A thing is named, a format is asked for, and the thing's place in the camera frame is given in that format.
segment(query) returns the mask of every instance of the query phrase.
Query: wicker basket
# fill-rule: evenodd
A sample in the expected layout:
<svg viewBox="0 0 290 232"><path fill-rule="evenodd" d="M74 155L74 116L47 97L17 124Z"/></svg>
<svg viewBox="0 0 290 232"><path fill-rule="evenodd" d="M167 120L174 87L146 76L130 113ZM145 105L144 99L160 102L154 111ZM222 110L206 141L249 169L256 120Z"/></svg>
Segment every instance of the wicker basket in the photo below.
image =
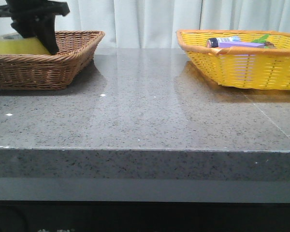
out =
<svg viewBox="0 0 290 232"><path fill-rule="evenodd" d="M213 37L238 35L250 42L270 34L277 49L207 48ZM178 43L191 61L219 85L237 88L290 89L290 33L248 30L179 30Z"/></svg>
<svg viewBox="0 0 290 232"><path fill-rule="evenodd" d="M59 52L49 55L0 55L0 89L66 88L93 58L102 31L58 31Z"/></svg>

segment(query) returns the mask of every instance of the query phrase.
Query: dark lower surface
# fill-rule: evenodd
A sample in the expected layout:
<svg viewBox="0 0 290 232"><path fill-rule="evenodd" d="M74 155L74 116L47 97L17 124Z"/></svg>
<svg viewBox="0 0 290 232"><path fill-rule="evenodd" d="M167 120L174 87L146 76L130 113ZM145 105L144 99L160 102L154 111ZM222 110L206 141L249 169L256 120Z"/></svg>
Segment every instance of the dark lower surface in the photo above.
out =
<svg viewBox="0 0 290 232"><path fill-rule="evenodd" d="M0 232L290 232L290 204L2 202Z"/></svg>

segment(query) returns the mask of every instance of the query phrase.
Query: white curtain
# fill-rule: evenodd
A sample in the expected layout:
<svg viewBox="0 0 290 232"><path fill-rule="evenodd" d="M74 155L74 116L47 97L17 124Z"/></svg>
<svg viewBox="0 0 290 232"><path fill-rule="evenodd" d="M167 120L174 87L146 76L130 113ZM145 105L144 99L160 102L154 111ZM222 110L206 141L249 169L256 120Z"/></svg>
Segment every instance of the white curtain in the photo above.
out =
<svg viewBox="0 0 290 232"><path fill-rule="evenodd" d="M57 30L103 30L99 47L177 48L178 29L290 32L290 0L63 0ZM13 32L0 18L0 35Z"/></svg>

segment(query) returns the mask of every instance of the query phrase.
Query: speckled stone surface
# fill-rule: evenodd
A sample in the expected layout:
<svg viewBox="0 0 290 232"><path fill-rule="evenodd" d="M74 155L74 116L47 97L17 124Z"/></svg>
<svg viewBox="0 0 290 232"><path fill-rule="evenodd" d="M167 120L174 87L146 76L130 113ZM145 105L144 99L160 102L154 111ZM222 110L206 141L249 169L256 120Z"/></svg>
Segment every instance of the speckled stone surface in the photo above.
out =
<svg viewBox="0 0 290 232"><path fill-rule="evenodd" d="M66 89L0 91L0 177L290 180L290 91L220 87L181 50L98 50Z"/></svg>

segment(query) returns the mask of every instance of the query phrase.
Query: black plastic object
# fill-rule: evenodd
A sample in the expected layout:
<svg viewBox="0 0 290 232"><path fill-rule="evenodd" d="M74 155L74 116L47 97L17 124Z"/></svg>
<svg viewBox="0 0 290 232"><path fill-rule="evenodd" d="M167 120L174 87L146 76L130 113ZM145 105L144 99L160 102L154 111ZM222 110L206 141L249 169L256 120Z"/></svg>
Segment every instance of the black plastic object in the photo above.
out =
<svg viewBox="0 0 290 232"><path fill-rule="evenodd" d="M66 2L48 0L5 0L0 17L11 17L11 24L23 38L36 36L50 54L59 51L55 38L56 15L66 16L70 10Z"/></svg>

